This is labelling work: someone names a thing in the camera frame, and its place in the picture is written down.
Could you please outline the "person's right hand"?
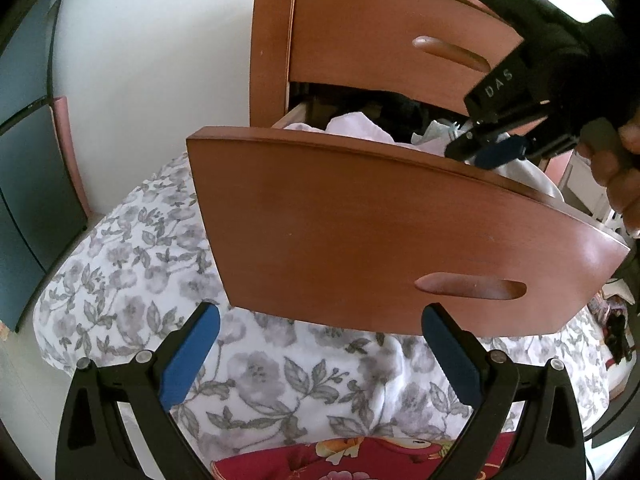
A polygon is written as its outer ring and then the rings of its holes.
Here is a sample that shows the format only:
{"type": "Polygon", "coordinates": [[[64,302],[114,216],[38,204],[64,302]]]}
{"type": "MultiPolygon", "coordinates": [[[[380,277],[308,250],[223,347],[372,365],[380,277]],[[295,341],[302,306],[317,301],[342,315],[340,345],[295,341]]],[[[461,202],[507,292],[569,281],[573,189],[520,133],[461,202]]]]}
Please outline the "person's right hand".
{"type": "Polygon", "coordinates": [[[590,160],[593,179],[606,189],[627,232],[639,237],[639,111],[614,130],[599,120],[582,129],[578,154],[590,160]]]}

